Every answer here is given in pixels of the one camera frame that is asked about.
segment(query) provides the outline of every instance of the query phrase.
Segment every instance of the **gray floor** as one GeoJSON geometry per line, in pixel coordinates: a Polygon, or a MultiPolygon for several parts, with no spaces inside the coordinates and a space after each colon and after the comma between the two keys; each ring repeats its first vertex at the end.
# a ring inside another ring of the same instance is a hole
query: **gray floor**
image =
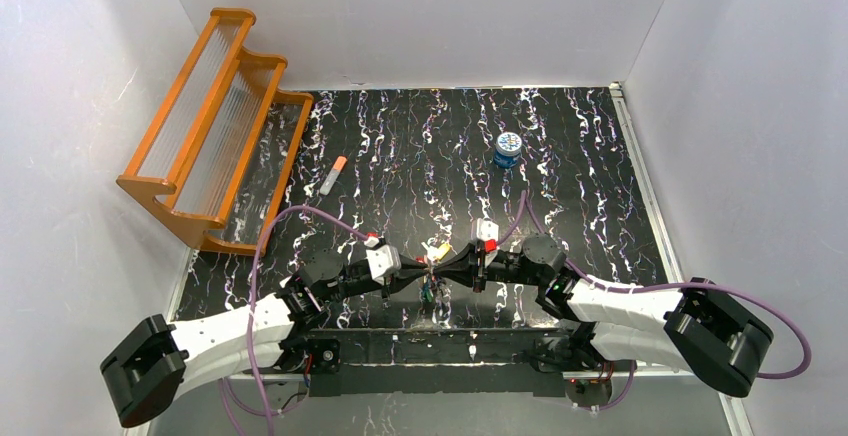
{"type": "MultiPolygon", "coordinates": [[[[617,392],[624,378],[615,378],[617,392]]],[[[235,381],[243,400],[258,408],[253,381],[235,381]]],[[[271,387],[285,401],[294,384],[271,387]]],[[[730,435],[718,396],[691,376],[639,377],[618,407],[592,416],[565,398],[529,394],[369,394],[311,398],[276,419],[279,435],[730,435]]],[[[235,408],[246,434],[265,434],[265,420],[235,408]]],[[[215,385],[177,400],[154,422],[151,435],[233,435],[215,385]]]]}

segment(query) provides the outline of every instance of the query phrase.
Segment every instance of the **orange wooden frame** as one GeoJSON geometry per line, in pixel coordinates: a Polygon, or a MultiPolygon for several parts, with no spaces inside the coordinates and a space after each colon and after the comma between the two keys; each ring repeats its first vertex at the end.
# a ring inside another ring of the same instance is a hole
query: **orange wooden frame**
{"type": "Polygon", "coordinates": [[[232,211],[233,202],[238,196],[238,190],[244,179],[250,159],[265,123],[268,110],[273,103],[299,104],[303,106],[300,118],[295,128],[294,136],[289,145],[289,152],[283,164],[280,177],[277,181],[271,198],[268,214],[265,215],[262,231],[276,216],[277,209],[282,202],[285,188],[291,174],[292,166],[297,155],[297,148],[306,129],[306,122],[312,108],[313,98],[308,93],[293,93],[277,89],[283,77],[288,61],[277,55],[258,54],[248,51],[243,47],[250,27],[256,22],[256,16],[246,9],[215,8],[210,13],[209,21],[198,37],[197,43],[186,58],[182,69],[174,80],[171,89],[165,96],[162,105],[157,111],[150,127],[147,129],[132,159],[127,165],[124,174],[118,177],[117,183],[129,193],[139,204],[141,204],[156,219],[162,222],[172,233],[188,246],[204,251],[217,251],[236,254],[253,254],[256,245],[223,241],[208,234],[209,231],[223,229],[232,211]],[[185,140],[169,168],[167,174],[162,177],[139,176],[138,172],[148,156],[153,143],[160,135],[177,98],[183,91],[189,75],[197,65],[207,43],[211,39],[215,28],[226,22],[227,24],[238,24],[235,37],[230,42],[226,56],[217,75],[208,89],[206,96],[200,105],[185,140]],[[249,71],[242,71],[242,76],[248,85],[258,94],[264,94],[259,110],[254,118],[247,142],[239,150],[239,157],[232,177],[229,179],[224,192],[223,202],[214,211],[214,214],[190,214],[174,210],[180,193],[188,179],[191,169],[197,160],[200,149],[206,141],[206,136],[212,127],[212,123],[218,114],[224,97],[229,90],[233,79],[241,68],[259,68],[271,71],[267,84],[257,81],[251,77],[249,71]]]}

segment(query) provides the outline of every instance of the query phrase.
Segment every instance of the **black wire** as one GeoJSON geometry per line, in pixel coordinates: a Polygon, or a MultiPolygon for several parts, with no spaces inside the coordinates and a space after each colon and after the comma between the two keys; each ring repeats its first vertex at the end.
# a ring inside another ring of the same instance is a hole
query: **black wire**
{"type": "Polygon", "coordinates": [[[297,396],[306,396],[306,393],[305,393],[305,392],[303,392],[303,393],[294,393],[294,394],[292,394],[291,396],[289,396],[289,399],[287,399],[287,400],[286,400],[286,404],[284,404],[284,405],[283,405],[283,407],[282,407],[282,408],[280,408],[280,411],[282,411],[282,410],[286,409],[286,406],[288,406],[288,405],[289,405],[289,403],[291,403],[291,400],[292,400],[292,399],[294,399],[294,398],[296,398],[297,396]]]}

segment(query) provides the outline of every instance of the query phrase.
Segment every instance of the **white wall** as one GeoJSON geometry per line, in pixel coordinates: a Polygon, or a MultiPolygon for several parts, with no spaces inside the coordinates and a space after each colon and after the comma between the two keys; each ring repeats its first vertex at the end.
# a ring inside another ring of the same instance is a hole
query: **white wall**
{"type": "MultiPolygon", "coordinates": [[[[686,275],[762,295],[813,344],[808,373],[745,400],[757,434],[848,432],[847,42],[848,0],[666,0],[625,83],[686,275]]],[[[764,369],[799,359],[780,328],[764,369]]]]}
{"type": "Polygon", "coordinates": [[[0,0],[0,434],[119,433],[100,362],[185,250],[114,180],[196,38],[178,0],[0,0]]]}
{"type": "Polygon", "coordinates": [[[607,85],[625,78],[663,0],[180,0],[258,22],[289,88],[607,85]]]}

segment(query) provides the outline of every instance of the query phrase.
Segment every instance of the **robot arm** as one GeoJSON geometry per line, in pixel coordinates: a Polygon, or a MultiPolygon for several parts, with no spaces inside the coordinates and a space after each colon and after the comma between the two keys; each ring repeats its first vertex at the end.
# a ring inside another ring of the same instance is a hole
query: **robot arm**
{"type": "MultiPolygon", "coordinates": [[[[304,335],[326,320],[329,304],[372,291],[388,299],[429,276],[436,287],[449,279],[475,292],[485,290],[488,281],[536,286],[536,302],[547,313],[582,323],[545,346],[545,354],[534,355],[558,367],[581,370],[605,361],[640,360],[691,371],[731,396],[750,391],[773,335],[732,297],[704,290],[621,294],[601,289],[572,270],[547,235],[525,239],[517,253],[498,250],[496,237],[497,226],[478,222],[475,240],[434,267],[403,257],[376,238],[366,243],[367,259],[352,264],[334,252],[318,252],[277,292],[257,302],[253,350],[259,366],[285,366],[307,348],[304,335]]],[[[161,315],[143,320],[100,367],[122,426],[150,421],[191,389],[249,369],[248,311],[243,307],[173,324],[161,315]]]]}

